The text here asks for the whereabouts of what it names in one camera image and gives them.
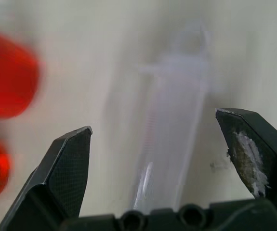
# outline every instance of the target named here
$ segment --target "white table surface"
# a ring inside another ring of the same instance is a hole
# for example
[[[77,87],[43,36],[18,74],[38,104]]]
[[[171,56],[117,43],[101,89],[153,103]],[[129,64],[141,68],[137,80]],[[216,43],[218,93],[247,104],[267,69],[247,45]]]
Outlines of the white table surface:
[[[52,141],[90,125],[89,178],[82,215],[129,209],[143,138],[150,79],[136,66],[155,61],[169,35],[202,19],[218,91],[204,105],[182,198],[210,202],[251,198],[215,119],[216,107],[259,112],[277,128],[277,1],[14,0],[20,22],[7,30],[44,65],[32,106],[2,122],[13,170],[0,195],[0,221]],[[217,169],[212,170],[214,163]]]

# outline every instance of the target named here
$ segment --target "white background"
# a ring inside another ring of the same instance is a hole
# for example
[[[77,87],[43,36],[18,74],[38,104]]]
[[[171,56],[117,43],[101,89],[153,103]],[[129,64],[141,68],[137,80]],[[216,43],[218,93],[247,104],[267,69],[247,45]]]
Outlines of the white background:
[[[135,67],[155,61],[169,36],[196,19],[211,33],[217,91],[204,105],[182,204],[251,197],[225,159],[215,107],[257,111],[277,128],[277,1],[5,2],[0,30],[33,49],[43,66],[32,106],[2,122],[13,168],[0,221],[52,141],[85,125],[93,136],[81,215],[129,209],[150,86]]]

